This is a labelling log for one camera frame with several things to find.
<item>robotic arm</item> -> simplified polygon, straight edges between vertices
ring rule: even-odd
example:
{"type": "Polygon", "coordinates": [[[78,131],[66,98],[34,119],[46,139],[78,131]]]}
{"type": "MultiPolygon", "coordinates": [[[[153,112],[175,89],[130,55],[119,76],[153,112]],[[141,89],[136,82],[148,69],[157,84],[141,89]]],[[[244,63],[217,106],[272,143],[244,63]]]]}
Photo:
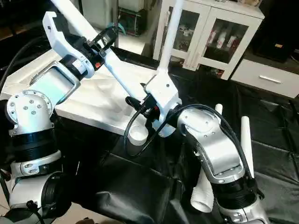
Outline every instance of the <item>robotic arm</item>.
{"type": "MultiPolygon", "coordinates": [[[[61,216],[68,210],[71,204],[68,181],[62,172],[61,153],[55,147],[50,117],[54,107],[80,86],[82,78],[92,77],[105,65],[136,100],[135,108],[143,107],[141,114],[155,111],[152,123],[160,136],[169,136],[178,127],[194,146],[226,222],[269,224],[241,147],[233,133],[219,124],[221,115],[204,105],[183,107],[178,90],[168,76],[168,63],[184,1],[176,2],[157,74],[144,87],[125,79],[119,58],[109,48],[116,37],[115,28],[97,34],[70,1],[52,2],[81,38],[71,46],[55,25],[57,15],[47,12],[43,26],[52,48],[62,59],[37,74],[27,90],[15,94],[7,103],[6,114],[14,124],[9,134],[16,157],[11,164],[11,211],[35,209],[47,218],[61,216]]],[[[6,219],[13,220],[11,211],[6,219]]]]}

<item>bottle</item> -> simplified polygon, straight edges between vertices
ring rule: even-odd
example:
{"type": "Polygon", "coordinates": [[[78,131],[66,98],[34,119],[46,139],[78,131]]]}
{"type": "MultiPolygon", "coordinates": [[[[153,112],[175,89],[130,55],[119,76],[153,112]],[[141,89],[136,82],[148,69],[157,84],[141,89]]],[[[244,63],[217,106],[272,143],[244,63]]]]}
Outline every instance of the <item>bottle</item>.
{"type": "Polygon", "coordinates": [[[219,35],[218,41],[217,41],[217,48],[220,49],[222,48],[224,42],[225,42],[225,37],[226,37],[227,31],[222,31],[221,34],[219,35]]]}
{"type": "Polygon", "coordinates": [[[226,46],[227,46],[228,48],[230,48],[230,47],[233,45],[233,42],[234,42],[236,39],[237,39],[236,36],[234,36],[234,35],[231,36],[226,46]]]}

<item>white plastic pipe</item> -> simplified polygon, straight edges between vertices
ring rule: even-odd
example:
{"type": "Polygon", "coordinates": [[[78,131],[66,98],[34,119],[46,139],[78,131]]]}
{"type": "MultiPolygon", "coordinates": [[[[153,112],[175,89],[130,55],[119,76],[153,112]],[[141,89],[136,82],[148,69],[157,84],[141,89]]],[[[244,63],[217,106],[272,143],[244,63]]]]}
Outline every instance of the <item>white plastic pipe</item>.
{"type": "MultiPolygon", "coordinates": [[[[222,114],[223,106],[222,104],[217,104],[215,107],[215,110],[219,113],[222,114]]],[[[219,121],[219,124],[221,124],[221,119],[217,116],[217,119],[219,121]]]]}
{"type": "Polygon", "coordinates": [[[251,176],[254,178],[250,124],[249,117],[246,116],[241,118],[241,146],[244,151],[251,176]]]}
{"type": "Polygon", "coordinates": [[[214,194],[203,168],[200,170],[197,185],[193,188],[190,203],[201,212],[208,213],[213,209],[214,194]]]}
{"type": "Polygon", "coordinates": [[[162,72],[164,74],[168,73],[168,65],[169,65],[169,61],[170,61],[171,51],[173,48],[174,40],[176,38],[179,20],[181,18],[181,14],[182,14],[182,10],[183,10],[183,3],[184,3],[184,0],[177,0],[175,6],[173,8],[173,11],[172,11],[166,39],[164,42],[164,48],[162,51],[162,56],[161,56],[160,64],[158,67],[159,71],[161,71],[161,70],[166,71],[166,72],[162,72]]]}

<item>white pole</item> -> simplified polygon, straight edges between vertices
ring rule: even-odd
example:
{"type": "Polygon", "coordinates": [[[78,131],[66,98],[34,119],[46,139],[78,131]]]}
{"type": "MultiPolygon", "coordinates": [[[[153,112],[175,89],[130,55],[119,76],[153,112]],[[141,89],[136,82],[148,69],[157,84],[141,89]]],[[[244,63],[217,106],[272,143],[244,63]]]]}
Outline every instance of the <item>white pole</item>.
{"type": "Polygon", "coordinates": [[[167,35],[164,42],[164,48],[158,67],[159,71],[163,71],[162,73],[168,73],[168,65],[170,61],[171,51],[178,31],[179,20],[181,18],[183,10],[183,3],[184,0],[177,0],[172,11],[171,20],[168,26],[167,35]]]}
{"type": "Polygon", "coordinates": [[[251,176],[254,178],[250,124],[249,118],[246,116],[241,118],[241,146],[244,151],[251,176]]]}

